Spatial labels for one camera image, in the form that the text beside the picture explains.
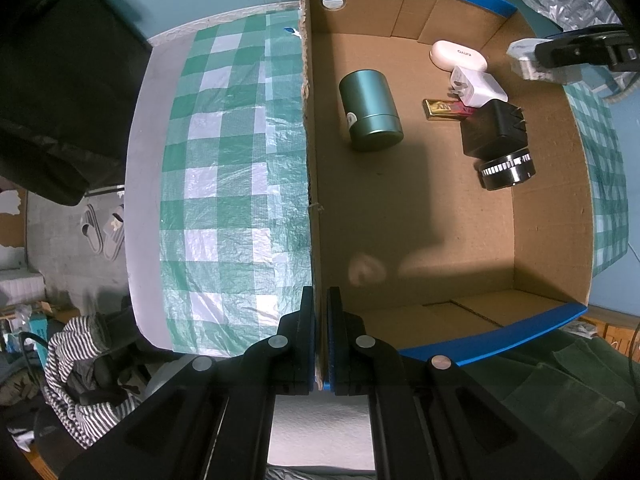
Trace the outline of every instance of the gray slipper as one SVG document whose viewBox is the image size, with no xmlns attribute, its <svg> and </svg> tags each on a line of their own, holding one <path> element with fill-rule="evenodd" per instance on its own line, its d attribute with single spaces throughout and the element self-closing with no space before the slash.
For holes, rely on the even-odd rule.
<svg viewBox="0 0 640 480">
<path fill-rule="evenodd" d="M 95 254 L 100 254 L 102 251 L 102 235 L 100 234 L 100 229 L 98 229 L 98 220 L 95 217 L 94 207 L 91 204 L 87 204 L 84 208 L 80 229 L 89 241 L 92 251 Z"/>
<path fill-rule="evenodd" d="M 124 206 L 119 205 L 111 211 L 109 220 L 102 228 L 104 231 L 104 249 L 102 254 L 110 262 L 116 259 L 124 241 Z"/>
</svg>

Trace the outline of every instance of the green cylindrical canister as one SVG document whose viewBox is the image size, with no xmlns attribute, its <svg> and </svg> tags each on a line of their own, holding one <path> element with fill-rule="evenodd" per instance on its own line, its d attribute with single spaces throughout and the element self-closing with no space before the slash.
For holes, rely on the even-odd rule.
<svg viewBox="0 0 640 480">
<path fill-rule="evenodd" d="M 384 150 L 402 140 L 398 111 L 382 73 L 356 70 L 342 78 L 339 88 L 355 150 Z"/>
</svg>

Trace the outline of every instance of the white power adapter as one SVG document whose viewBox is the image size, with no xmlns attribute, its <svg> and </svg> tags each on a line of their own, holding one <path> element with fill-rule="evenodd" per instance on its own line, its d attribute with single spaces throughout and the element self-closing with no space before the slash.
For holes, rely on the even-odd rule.
<svg viewBox="0 0 640 480">
<path fill-rule="evenodd" d="M 507 94 L 487 72 L 457 66 L 451 73 L 450 82 L 453 93 L 460 97 L 465 106 L 479 108 L 491 99 L 507 102 Z"/>
</svg>

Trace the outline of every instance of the green checkered tablecloth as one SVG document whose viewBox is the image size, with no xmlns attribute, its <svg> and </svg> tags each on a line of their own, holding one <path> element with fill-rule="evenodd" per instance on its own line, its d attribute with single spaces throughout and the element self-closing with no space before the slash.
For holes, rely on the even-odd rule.
<svg viewBox="0 0 640 480">
<path fill-rule="evenodd" d="M 235 356 L 311 284 L 296 10 L 199 31 L 162 162 L 164 312 L 174 349 Z"/>
<path fill-rule="evenodd" d="M 582 82 L 564 87 L 587 159 L 593 200 L 593 275 L 626 254 L 629 241 L 625 169 L 607 104 Z"/>
</svg>

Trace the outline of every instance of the striped cloth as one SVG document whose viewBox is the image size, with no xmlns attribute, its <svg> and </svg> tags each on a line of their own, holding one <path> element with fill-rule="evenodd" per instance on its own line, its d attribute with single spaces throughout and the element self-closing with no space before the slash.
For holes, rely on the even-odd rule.
<svg viewBox="0 0 640 480">
<path fill-rule="evenodd" d="M 95 314 L 72 318 L 49 340 L 43 394 L 69 434 L 84 448 L 94 444 L 140 403 L 128 394 L 118 406 L 109 402 L 80 406 L 66 392 L 66 380 L 75 362 L 93 360 L 108 350 L 108 339 Z"/>
</svg>

